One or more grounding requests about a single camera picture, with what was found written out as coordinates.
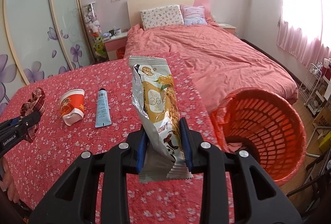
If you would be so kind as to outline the person left hand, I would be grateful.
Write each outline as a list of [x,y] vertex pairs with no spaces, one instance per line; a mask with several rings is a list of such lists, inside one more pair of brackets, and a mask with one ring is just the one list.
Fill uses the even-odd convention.
[[20,197],[15,187],[15,182],[11,174],[8,162],[4,157],[2,158],[2,167],[5,173],[3,176],[3,180],[1,181],[1,188],[2,190],[7,191],[7,196],[10,201],[18,203]]

